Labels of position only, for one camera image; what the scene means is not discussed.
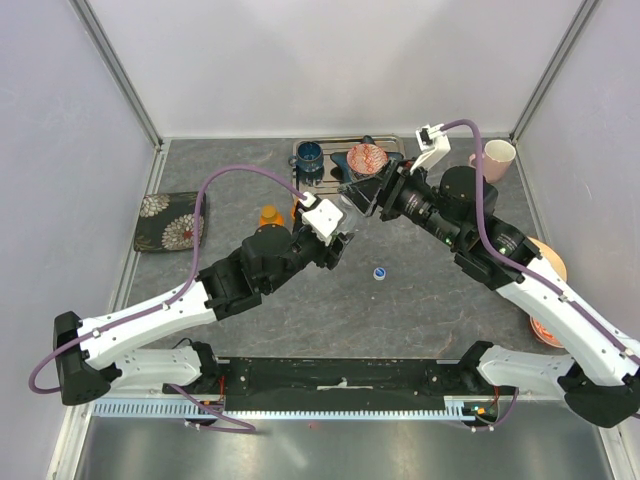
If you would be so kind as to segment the white blue bottle cap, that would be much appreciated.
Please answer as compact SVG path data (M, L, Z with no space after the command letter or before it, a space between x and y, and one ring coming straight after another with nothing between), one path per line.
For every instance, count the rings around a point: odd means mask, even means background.
M387 277L387 270L383 267L376 267L373 271L373 278L376 281L383 281Z

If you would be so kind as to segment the labelled water bottle blue cap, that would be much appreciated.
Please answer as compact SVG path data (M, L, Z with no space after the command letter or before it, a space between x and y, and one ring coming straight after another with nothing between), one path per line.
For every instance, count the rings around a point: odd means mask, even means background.
M361 212L344 195L339 197L336 205L342 212L342 217L338 221L337 234L344 236L355 234L361 218Z

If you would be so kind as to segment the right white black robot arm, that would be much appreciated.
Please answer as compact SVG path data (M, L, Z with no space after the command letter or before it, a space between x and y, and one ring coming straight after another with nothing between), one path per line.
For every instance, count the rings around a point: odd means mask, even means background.
M340 192L365 216L405 217L444 243L463 273L537 319L566 351L553 357L478 341L457 371L465 391L492 385L536 392L603 428L638 416L638 341L589 306L526 235L494 215L497 191L478 170L451 167L432 187L423 169L392 162Z

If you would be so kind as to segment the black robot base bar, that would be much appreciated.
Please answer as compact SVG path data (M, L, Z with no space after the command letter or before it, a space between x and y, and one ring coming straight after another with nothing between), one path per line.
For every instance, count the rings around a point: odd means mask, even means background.
M456 363L428 359L232 358L226 405L250 412L440 410L446 396L491 395Z

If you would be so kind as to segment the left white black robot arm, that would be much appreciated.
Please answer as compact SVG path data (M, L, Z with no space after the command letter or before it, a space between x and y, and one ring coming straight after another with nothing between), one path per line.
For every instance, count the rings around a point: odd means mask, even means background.
M338 233L324 241L309 226L294 233L260 227L190 283L102 317L82 319L73 311L56 316L53 344L61 351L55 365L63 404L96 400L139 375L132 355L147 343L255 308L309 264L334 269L352 238Z

